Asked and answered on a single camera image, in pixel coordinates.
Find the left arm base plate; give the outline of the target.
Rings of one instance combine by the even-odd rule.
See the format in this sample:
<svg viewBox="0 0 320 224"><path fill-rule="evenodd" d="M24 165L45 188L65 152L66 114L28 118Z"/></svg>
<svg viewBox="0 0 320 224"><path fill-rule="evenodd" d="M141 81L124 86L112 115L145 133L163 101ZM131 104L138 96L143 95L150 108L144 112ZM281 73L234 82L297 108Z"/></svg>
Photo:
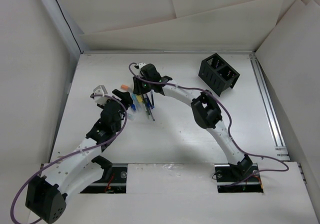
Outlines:
<svg viewBox="0 0 320 224"><path fill-rule="evenodd" d="M102 178L87 186L81 194L125 194L127 192L128 164L114 163L112 170L104 171Z"/></svg>

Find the blue cap clear marker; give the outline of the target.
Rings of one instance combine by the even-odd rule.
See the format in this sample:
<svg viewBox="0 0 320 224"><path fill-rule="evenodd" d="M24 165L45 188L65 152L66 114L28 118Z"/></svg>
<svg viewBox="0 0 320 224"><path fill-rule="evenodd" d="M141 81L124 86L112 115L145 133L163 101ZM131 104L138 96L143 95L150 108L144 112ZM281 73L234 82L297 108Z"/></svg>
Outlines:
<svg viewBox="0 0 320 224"><path fill-rule="evenodd" d="M131 96L131 99L132 99L132 104L130 105L131 109L132 109L133 112L136 112L137 111L137 106L136 106L135 97L134 97L133 94L131 94L130 96Z"/></svg>

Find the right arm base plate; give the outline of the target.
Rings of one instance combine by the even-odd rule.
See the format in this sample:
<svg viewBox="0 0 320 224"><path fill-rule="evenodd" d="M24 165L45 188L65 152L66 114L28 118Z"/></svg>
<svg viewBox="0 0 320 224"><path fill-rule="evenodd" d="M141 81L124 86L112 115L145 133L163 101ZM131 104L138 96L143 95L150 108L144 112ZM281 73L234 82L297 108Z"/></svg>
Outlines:
<svg viewBox="0 0 320 224"><path fill-rule="evenodd" d="M215 164L212 179L216 180L218 193L263 193L264 188L256 163L241 177L232 173L229 164Z"/></svg>

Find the yellow highlighter marker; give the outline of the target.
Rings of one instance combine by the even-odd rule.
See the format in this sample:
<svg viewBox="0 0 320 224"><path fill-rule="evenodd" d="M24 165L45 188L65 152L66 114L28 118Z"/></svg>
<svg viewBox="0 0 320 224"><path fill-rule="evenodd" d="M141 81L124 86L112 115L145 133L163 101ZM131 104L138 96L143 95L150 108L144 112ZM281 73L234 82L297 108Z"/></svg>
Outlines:
<svg viewBox="0 0 320 224"><path fill-rule="evenodd" d="M143 98L140 95L136 95L135 97L139 104L143 103Z"/></svg>

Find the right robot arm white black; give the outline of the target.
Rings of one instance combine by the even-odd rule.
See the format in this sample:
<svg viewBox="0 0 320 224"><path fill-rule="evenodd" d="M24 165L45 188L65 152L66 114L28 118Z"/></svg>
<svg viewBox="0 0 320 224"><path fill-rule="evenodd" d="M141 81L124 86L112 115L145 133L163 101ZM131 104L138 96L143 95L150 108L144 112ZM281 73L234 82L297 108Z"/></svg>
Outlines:
<svg viewBox="0 0 320 224"><path fill-rule="evenodd" d="M231 168L231 175L237 182L257 177L259 171L253 169L249 155L234 144L223 121L219 101L208 90L179 85L169 76L161 76L153 64L130 63L134 91L146 94L150 91L176 99L192 109L196 124L215 139L224 152Z"/></svg>

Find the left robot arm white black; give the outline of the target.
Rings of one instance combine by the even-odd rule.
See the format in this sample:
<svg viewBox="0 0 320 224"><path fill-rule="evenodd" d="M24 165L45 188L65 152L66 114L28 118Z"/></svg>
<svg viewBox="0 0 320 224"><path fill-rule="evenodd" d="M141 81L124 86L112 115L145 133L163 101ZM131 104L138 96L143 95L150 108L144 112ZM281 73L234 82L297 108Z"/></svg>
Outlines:
<svg viewBox="0 0 320 224"><path fill-rule="evenodd" d="M128 91L114 89L112 94L108 96L103 86L93 91L91 97L102 109L100 118L72 153L47 165L55 169L41 171L27 183L25 206L47 224L61 217L73 194L111 178L113 164L102 153L123 130L133 104Z"/></svg>

